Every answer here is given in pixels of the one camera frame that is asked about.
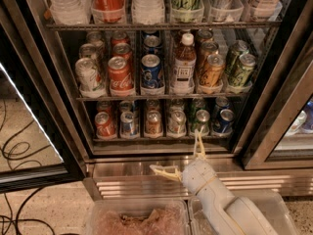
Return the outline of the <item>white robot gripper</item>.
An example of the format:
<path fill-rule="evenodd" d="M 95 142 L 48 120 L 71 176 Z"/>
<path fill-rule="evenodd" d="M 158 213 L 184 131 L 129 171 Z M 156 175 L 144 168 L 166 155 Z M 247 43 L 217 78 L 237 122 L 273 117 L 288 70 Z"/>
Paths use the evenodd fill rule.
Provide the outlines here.
<path fill-rule="evenodd" d="M 235 195 L 218 178 L 213 167 L 205 161 L 205 149 L 201 133 L 195 131 L 194 161 L 189 163 L 182 174 L 176 165 L 151 164 L 154 174 L 180 182 L 202 203 L 206 212 L 222 213 Z"/>

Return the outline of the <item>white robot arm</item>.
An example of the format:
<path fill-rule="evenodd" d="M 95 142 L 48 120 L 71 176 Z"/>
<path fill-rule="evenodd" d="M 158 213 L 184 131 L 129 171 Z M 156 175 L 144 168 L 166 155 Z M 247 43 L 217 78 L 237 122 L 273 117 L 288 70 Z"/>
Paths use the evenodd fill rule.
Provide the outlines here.
<path fill-rule="evenodd" d="M 202 212 L 217 235 L 278 235 L 248 197 L 236 197 L 218 178 L 205 156 L 201 133 L 195 131 L 194 159 L 183 171 L 176 165 L 151 165 L 165 178 L 180 181 L 201 202 Z"/>

